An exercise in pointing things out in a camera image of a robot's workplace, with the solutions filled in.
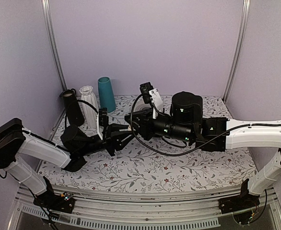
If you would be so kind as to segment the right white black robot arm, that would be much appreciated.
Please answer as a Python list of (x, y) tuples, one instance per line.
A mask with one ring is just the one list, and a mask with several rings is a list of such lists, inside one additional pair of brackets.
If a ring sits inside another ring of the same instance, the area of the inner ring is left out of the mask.
[(172, 97), (170, 114), (163, 112), (161, 97), (153, 90), (140, 95), (150, 108), (131, 109), (125, 116), (133, 135), (143, 143), (154, 136), (194, 145), (194, 150), (225, 151), (243, 147), (278, 148), (274, 157), (255, 176), (241, 185), (235, 199), (239, 209), (250, 205), (268, 186), (281, 177), (281, 120), (241, 121), (224, 117), (203, 118), (202, 97), (180, 92)]

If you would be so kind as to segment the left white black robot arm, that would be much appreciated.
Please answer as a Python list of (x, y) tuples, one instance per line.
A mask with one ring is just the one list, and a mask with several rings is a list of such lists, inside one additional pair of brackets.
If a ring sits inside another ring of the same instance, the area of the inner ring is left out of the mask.
[(47, 180), (23, 160), (22, 154), (50, 162), (68, 172), (77, 172), (87, 163), (86, 156), (103, 150), (114, 156), (133, 138), (127, 125), (105, 125), (91, 137), (76, 125), (70, 125), (61, 135), (61, 146), (34, 134), (23, 127), (19, 118), (14, 118), (0, 127), (0, 169), (27, 186), (48, 208), (54, 208), (59, 202), (57, 195), (52, 193)]

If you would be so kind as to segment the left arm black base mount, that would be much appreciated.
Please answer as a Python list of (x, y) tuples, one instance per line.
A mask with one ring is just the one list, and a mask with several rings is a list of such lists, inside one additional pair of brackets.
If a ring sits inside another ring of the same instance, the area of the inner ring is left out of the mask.
[(35, 195), (33, 204), (36, 206), (44, 207), (47, 210), (54, 210), (64, 213), (71, 214), (74, 205), (75, 199), (73, 198), (74, 194), (69, 192), (64, 192), (60, 195), (54, 193), (50, 181), (43, 177), (46, 182), (47, 190), (41, 195)]

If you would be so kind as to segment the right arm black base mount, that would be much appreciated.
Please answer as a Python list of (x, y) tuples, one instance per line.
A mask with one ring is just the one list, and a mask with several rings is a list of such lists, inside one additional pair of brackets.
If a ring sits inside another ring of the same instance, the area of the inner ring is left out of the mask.
[(248, 183), (249, 179), (243, 181), (241, 184), (240, 194), (218, 200), (218, 207), (222, 214), (252, 208), (260, 204), (259, 195), (250, 194)]

